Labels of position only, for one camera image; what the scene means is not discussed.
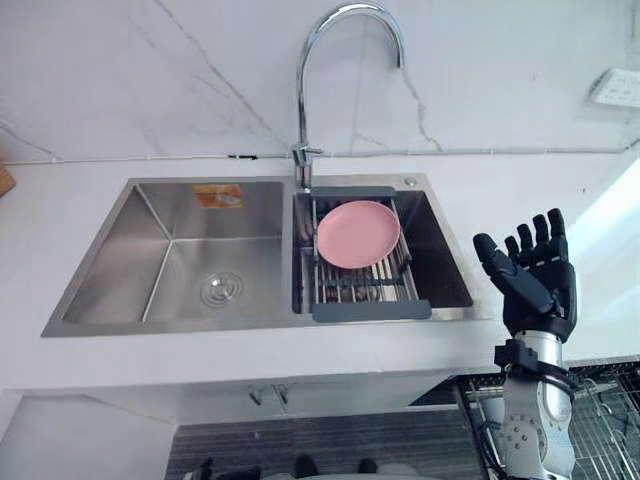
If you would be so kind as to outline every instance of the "metal grid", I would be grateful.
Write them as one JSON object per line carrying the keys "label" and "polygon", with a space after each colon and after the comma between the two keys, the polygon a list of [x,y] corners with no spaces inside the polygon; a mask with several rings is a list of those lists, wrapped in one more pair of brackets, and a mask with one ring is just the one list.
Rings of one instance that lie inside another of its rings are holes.
{"label": "metal grid", "polygon": [[583,382],[583,394],[573,404],[569,434],[576,469],[583,478],[640,480],[640,421],[627,375],[611,382]]}
{"label": "metal grid", "polygon": [[[390,208],[398,216],[393,198],[379,203]],[[411,274],[411,253],[402,231],[393,251],[370,267],[338,268],[319,255],[318,224],[332,209],[319,211],[317,200],[312,200],[314,302],[320,304],[419,300]]]}
{"label": "metal grid", "polygon": [[[464,390],[467,401],[477,405],[472,419],[478,434],[476,441],[480,443],[478,449],[487,478],[494,478],[492,464],[504,468],[494,441],[494,432],[500,425],[487,417],[482,400],[502,397],[501,380],[470,378]],[[597,382],[588,377],[582,379],[569,427],[576,455],[574,480],[640,480],[639,412],[637,368],[600,375]]]}

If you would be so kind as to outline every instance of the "chrome faucet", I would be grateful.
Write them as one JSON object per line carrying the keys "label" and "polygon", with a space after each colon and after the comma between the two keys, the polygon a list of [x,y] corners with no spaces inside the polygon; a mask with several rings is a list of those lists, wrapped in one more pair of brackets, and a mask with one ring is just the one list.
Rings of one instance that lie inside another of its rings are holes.
{"label": "chrome faucet", "polygon": [[304,191],[311,189],[311,155],[320,154],[322,150],[311,148],[309,146],[309,138],[307,137],[307,114],[304,108],[304,78],[307,60],[313,47],[318,43],[320,37],[331,28],[336,22],[354,15],[364,15],[378,20],[391,34],[393,42],[396,46],[396,65],[398,68],[404,68],[404,42],[400,33],[398,24],[391,14],[384,8],[372,3],[350,3],[335,8],[327,13],[313,27],[307,41],[302,47],[300,60],[296,70],[296,86],[298,91],[298,129],[299,141],[291,147],[291,155],[295,163],[296,181],[299,187]]}

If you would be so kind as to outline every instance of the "faucet handle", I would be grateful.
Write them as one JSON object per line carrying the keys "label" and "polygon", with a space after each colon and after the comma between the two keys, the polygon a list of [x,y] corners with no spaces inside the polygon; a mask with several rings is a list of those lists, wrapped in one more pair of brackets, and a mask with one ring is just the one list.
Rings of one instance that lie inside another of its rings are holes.
{"label": "faucet handle", "polygon": [[319,155],[321,153],[321,149],[311,148],[305,143],[296,143],[291,146],[291,154],[296,165],[307,165],[310,163],[310,160],[307,158],[308,154]]}

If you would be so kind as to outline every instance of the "pink plate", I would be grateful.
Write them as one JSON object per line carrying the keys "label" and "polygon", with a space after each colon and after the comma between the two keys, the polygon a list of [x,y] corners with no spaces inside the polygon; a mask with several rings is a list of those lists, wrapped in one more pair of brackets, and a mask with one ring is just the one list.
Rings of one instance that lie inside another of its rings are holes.
{"label": "pink plate", "polygon": [[400,222],[378,202],[358,200],[331,210],[318,225],[318,251],[332,265],[363,268],[389,255],[400,238]]}

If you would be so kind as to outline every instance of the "sink basin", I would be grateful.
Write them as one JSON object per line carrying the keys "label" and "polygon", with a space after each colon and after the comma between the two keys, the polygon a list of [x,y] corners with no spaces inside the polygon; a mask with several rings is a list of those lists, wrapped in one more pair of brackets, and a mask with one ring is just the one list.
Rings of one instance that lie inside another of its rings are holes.
{"label": "sink basin", "polygon": [[[475,318],[473,287],[429,203],[426,178],[411,177],[411,186],[406,175],[314,180],[395,188],[415,294],[430,301],[434,320]],[[223,191],[216,197],[222,203],[211,202],[216,191]],[[289,177],[132,179],[42,335],[317,325],[310,308],[309,205]]]}

